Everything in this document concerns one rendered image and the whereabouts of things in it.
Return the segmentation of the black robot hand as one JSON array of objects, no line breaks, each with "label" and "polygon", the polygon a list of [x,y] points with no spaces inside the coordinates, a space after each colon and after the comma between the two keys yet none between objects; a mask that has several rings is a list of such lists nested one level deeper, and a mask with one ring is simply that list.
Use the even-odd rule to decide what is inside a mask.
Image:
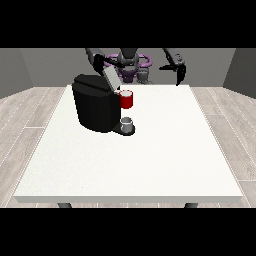
[{"label": "black robot hand", "polygon": [[93,68],[101,76],[103,76],[104,61],[105,61],[105,56],[104,55],[96,54],[94,56]]},{"label": "black robot hand", "polygon": [[186,65],[164,65],[160,67],[160,70],[162,71],[167,71],[167,70],[172,70],[177,74],[177,80],[176,80],[176,85],[179,86],[180,83],[185,79],[186,75]]}]

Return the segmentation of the small grey coffee pod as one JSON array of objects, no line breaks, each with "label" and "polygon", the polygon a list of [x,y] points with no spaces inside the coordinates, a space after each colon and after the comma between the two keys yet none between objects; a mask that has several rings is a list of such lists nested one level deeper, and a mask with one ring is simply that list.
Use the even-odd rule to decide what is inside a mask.
[{"label": "small grey coffee pod", "polygon": [[141,68],[137,72],[137,81],[142,84],[146,84],[148,82],[148,74],[149,71],[146,68]]}]

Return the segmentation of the black coffee machine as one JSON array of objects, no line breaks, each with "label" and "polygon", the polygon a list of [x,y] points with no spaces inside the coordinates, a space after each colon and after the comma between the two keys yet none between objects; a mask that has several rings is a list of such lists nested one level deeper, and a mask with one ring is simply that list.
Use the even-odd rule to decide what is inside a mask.
[{"label": "black coffee machine", "polygon": [[105,77],[80,74],[74,78],[72,91],[82,126],[94,132],[116,132],[123,136],[135,133],[134,125],[124,131],[121,97],[111,90]]}]

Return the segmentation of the red pod holder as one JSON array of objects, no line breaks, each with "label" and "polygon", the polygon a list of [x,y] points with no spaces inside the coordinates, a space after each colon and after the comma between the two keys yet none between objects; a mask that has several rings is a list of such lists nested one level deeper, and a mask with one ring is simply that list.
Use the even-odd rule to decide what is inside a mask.
[{"label": "red pod holder", "polygon": [[120,107],[129,109],[133,106],[133,92],[130,90],[122,90],[119,92]]}]

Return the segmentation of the small grey cup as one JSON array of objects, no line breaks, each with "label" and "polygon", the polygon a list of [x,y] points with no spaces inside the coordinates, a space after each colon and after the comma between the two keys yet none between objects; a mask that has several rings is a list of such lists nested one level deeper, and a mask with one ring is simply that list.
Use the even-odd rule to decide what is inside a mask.
[{"label": "small grey cup", "polygon": [[133,121],[130,117],[123,117],[120,120],[121,131],[124,133],[129,133],[133,129]]}]

